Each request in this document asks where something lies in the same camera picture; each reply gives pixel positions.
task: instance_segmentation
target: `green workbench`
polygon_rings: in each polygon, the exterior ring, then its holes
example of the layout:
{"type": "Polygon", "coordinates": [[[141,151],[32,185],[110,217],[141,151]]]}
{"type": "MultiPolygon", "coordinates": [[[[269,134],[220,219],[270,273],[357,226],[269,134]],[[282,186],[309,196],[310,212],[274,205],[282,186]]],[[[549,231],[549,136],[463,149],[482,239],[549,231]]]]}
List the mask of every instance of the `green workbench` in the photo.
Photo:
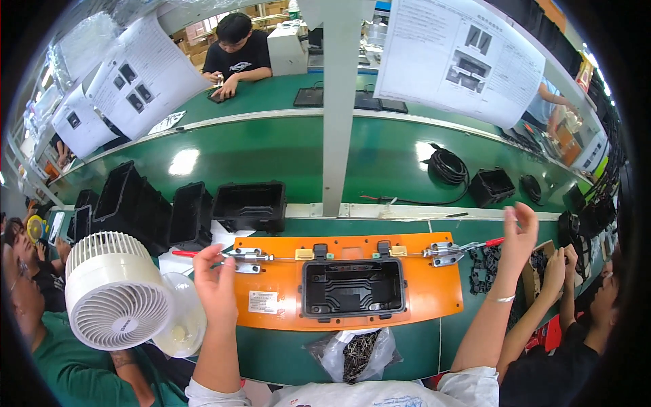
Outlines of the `green workbench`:
{"type": "MultiPolygon", "coordinates": [[[[373,83],[375,76],[360,75],[357,88],[373,83]]],[[[315,203],[322,200],[323,117],[283,116],[292,105],[301,87],[310,87],[322,80],[321,74],[272,77],[258,83],[240,83],[238,95],[222,104],[209,101],[204,92],[178,109],[187,111],[176,126],[217,117],[278,111],[263,119],[228,122],[194,130],[154,137],[116,149],[101,158],[66,174],[52,189],[66,204],[75,202],[81,189],[92,188],[100,193],[110,170],[129,160],[154,188],[171,201],[180,186],[203,181],[208,191],[227,182],[260,182],[280,180],[286,184],[289,203],[315,203]],[[196,149],[195,163],[187,163],[187,173],[170,174],[173,158],[181,150],[196,149]]],[[[408,104],[409,114],[461,124],[498,134],[499,129],[479,120],[408,104]]],[[[468,166],[471,175],[477,170],[502,167],[516,185],[516,193],[506,201],[489,206],[502,208],[522,201],[539,212],[563,212],[568,206],[566,192],[580,179],[554,163],[541,160],[517,147],[499,141],[446,127],[421,122],[354,117],[350,153],[346,170],[343,202],[372,203],[360,195],[399,196],[418,201],[445,201],[461,191],[438,182],[426,170],[425,160],[436,143],[457,154],[468,166]],[[544,206],[536,206],[519,186],[521,175],[531,174],[541,184],[544,206]]],[[[474,208],[466,196],[451,206],[474,208]]],[[[500,221],[431,221],[433,231],[450,231],[459,244],[481,242],[503,235],[500,221]]],[[[539,242],[556,240],[555,222],[541,222],[539,242]]],[[[343,219],[288,219],[282,236],[346,236],[359,234],[394,234],[428,232],[427,221],[361,221],[343,219]]],[[[386,379],[412,380],[449,369],[456,349],[474,317],[483,295],[469,291],[472,262],[465,257],[459,263],[464,293],[464,311],[439,320],[407,324],[392,328],[398,351],[404,361],[389,367],[386,379]],[[439,324],[442,337],[439,338],[439,324]],[[439,366],[439,341],[441,355],[439,366]]],[[[600,264],[593,264],[593,274],[600,264]]],[[[546,319],[557,312],[553,309],[546,319]]],[[[238,350],[242,376],[280,384],[327,382],[304,344],[326,333],[261,330],[238,327],[238,350]]]]}

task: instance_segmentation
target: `green shirt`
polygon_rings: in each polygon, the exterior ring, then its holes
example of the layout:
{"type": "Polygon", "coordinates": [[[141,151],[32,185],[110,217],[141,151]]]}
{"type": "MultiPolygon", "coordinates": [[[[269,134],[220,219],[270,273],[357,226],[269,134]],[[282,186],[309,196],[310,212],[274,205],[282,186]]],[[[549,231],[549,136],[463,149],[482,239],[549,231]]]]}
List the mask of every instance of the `green shirt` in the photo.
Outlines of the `green shirt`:
{"type": "MultiPolygon", "coordinates": [[[[140,406],[131,385],[115,374],[109,352],[81,343],[67,313],[46,312],[42,321],[48,334],[34,351],[34,361],[62,406],[140,406]]],[[[153,406],[187,406],[183,392],[161,376],[144,351],[132,351],[151,383],[153,406]]]]}

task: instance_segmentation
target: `white fan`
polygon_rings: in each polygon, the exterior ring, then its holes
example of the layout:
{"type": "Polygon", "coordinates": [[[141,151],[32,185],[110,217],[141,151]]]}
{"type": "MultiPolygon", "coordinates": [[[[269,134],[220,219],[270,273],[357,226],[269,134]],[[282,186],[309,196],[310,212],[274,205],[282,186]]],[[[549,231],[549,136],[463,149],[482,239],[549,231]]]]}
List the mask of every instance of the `white fan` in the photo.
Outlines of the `white fan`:
{"type": "Polygon", "coordinates": [[[167,355],[197,353],[206,314],[188,277],[161,276],[145,247],[119,232],[97,232],[71,250],[66,263],[70,327],[99,350],[132,348],[153,339],[167,355]]]}

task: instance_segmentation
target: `red clamp handle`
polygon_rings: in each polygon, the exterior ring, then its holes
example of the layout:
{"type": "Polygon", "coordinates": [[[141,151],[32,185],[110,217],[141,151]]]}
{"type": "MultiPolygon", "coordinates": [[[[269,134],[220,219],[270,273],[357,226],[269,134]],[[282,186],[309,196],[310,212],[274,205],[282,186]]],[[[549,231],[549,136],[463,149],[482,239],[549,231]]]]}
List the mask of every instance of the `red clamp handle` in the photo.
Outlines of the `red clamp handle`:
{"type": "Polygon", "coordinates": [[[492,239],[486,242],[486,247],[498,246],[504,242],[504,238],[492,239]]]}
{"type": "Polygon", "coordinates": [[[173,250],[172,254],[177,255],[177,256],[183,256],[183,257],[194,257],[196,256],[198,251],[186,251],[186,250],[173,250]]]}

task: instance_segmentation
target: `coiled black cable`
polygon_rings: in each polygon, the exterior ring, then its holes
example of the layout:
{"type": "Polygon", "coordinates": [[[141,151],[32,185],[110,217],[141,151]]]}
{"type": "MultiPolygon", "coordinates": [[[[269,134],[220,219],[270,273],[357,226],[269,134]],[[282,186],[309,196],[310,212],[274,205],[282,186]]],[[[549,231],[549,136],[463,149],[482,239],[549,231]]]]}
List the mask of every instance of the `coiled black cable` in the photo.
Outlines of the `coiled black cable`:
{"type": "Polygon", "coordinates": [[[468,173],[468,168],[465,166],[465,163],[450,150],[441,148],[439,145],[434,143],[430,143],[430,145],[434,147],[436,151],[434,151],[430,156],[429,160],[423,162],[427,163],[428,170],[438,176],[444,183],[455,186],[465,184],[464,191],[461,192],[461,195],[444,202],[424,202],[398,197],[380,197],[378,198],[378,203],[394,201],[416,205],[437,206],[455,203],[465,196],[468,192],[468,187],[470,186],[470,174],[468,173]]]}
{"type": "Polygon", "coordinates": [[[522,184],[522,189],[529,196],[529,199],[538,206],[543,206],[540,203],[541,192],[540,184],[538,180],[533,175],[523,175],[520,178],[520,183],[522,184]]]}

